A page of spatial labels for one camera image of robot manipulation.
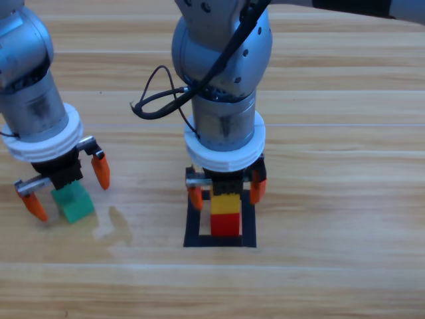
black tape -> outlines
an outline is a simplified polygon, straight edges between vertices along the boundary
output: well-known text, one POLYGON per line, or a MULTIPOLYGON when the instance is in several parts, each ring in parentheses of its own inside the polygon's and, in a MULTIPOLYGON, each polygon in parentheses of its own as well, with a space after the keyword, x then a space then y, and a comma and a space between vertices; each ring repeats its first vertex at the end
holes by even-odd
POLYGON ((389 19, 391 2, 392 0, 313 0, 313 7, 389 19))
MULTIPOLYGON (((209 191, 203 191, 203 199, 210 199, 209 191)), ((257 247, 255 206, 250 204, 250 191, 242 194, 242 235, 237 237, 214 237, 199 235, 201 212, 187 200, 187 220, 184 247, 257 247)))

metal cylinder joint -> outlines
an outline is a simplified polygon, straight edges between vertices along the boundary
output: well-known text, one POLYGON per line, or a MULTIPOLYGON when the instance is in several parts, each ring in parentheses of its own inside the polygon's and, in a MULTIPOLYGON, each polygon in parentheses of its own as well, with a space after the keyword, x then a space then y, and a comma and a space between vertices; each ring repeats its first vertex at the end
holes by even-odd
POLYGON ((199 141, 206 148, 229 152, 244 147, 254 135, 256 91, 237 103, 192 99, 199 141))
POLYGON ((68 116, 50 71, 38 83, 0 94, 0 112, 24 142, 40 142, 61 132, 68 116))

black cable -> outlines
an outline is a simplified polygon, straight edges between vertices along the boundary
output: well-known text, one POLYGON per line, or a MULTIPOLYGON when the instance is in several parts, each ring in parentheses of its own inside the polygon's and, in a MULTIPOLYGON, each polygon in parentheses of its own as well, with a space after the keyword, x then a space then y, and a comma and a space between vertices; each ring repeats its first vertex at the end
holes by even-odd
POLYGON ((227 44, 222 54, 213 64, 207 75, 194 88, 191 88, 188 92, 184 93, 156 112, 144 112, 140 103, 136 104, 135 107, 131 105, 131 109, 133 110, 134 114, 140 118, 143 118, 144 120, 157 120, 178 110, 188 101, 190 101, 195 95, 199 93, 199 91, 206 87, 217 74, 226 68, 228 60, 254 30, 257 25, 257 21, 262 16, 263 12, 267 9, 267 6, 271 1, 272 0, 259 0, 258 3, 252 7, 252 10, 247 12, 246 17, 241 21, 239 27, 233 34, 230 42, 227 44))
MULTIPOLYGON (((131 106, 131 109, 133 109, 133 110, 135 110, 135 108, 139 108, 140 110, 146 105, 146 104, 148 104, 148 103, 150 103, 150 102, 152 102, 152 101, 154 101, 154 100, 157 100, 158 98, 163 98, 164 96, 168 96, 168 95, 174 95, 174 100, 176 100, 177 99, 177 93, 184 93, 186 90, 185 90, 185 88, 183 88, 183 87, 181 87, 181 88, 175 88, 174 87, 174 82, 173 82, 173 77, 171 76, 171 73, 170 73, 170 70, 165 66, 165 65, 160 65, 160 66, 158 66, 153 72, 152 72, 152 74, 151 74, 151 76, 149 77, 149 80, 147 81, 147 84, 146 84, 146 86, 145 86, 145 90, 143 91, 143 94, 142 94, 142 96, 141 96, 141 98, 140 98, 140 101, 139 101, 139 103, 137 103, 136 105, 135 105, 135 107, 133 107, 133 105, 132 105, 132 103, 130 103, 130 106, 131 106), (151 84, 151 81, 153 80, 153 77, 157 74, 157 72, 160 70, 160 69, 164 69, 166 72, 167 72, 167 74, 168 74, 168 77, 169 77, 169 80, 170 80, 170 85, 171 85, 171 90, 168 90, 168 91, 164 91, 164 92, 160 92, 160 93, 157 93, 157 94, 155 94, 155 95, 153 95, 153 96, 150 96, 149 98, 147 98, 146 100, 144 100, 144 98, 145 98, 145 95, 146 95, 146 93, 147 93, 147 90, 149 89, 149 85, 151 84)), ((189 121, 187 120, 187 118, 186 118, 186 116, 185 116, 185 114, 183 113, 183 111, 181 110, 181 108, 179 108, 179 111, 180 111, 180 115, 181 115, 181 117, 184 119, 184 121, 185 121, 185 123, 186 123, 186 125, 196 134, 196 135, 198 135, 198 133, 197 133, 197 131, 196 131, 196 129, 194 129, 194 127, 189 123, 189 121)))
POLYGON ((19 137, 19 135, 18 135, 18 134, 13 134, 13 135, 11 135, 11 134, 3 133, 3 132, 0 132, 0 135, 1 135, 1 136, 5 136, 5 137, 7 137, 7 138, 18 138, 18 137, 19 137))

table surface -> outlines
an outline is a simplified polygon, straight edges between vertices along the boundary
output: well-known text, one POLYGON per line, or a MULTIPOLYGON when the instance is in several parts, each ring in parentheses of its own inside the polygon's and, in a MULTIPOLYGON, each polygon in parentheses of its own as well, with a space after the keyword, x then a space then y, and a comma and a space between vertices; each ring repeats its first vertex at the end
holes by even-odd
MULTIPOLYGON (((112 184, 100 188, 83 154, 96 213, 41 225, 13 189, 34 171, 1 146, 1 318, 425 318, 424 27, 270 8, 258 248, 186 249, 182 119, 129 108, 157 65, 172 66, 174 2, 27 5, 51 31, 52 73, 105 149, 112 184)), ((169 88, 165 73, 151 88, 169 88)), ((39 197, 54 215, 49 191, 39 197)))

black square outline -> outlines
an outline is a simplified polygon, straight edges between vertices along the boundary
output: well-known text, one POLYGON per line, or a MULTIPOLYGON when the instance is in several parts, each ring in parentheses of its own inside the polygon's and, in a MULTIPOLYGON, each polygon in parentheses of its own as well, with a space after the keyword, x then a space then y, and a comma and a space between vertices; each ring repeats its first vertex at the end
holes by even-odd
MULTIPOLYGON (((202 192, 203 200, 210 200, 209 191, 202 192)), ((201 212, 193 207, 191 200, 187 200, 187 220, 185 242, 186 248, 200 247, 257 247, 255 206, 250 203, 250 191, 242 193, 242 234, 237 237, 214 237, 200 235, 201 212)))

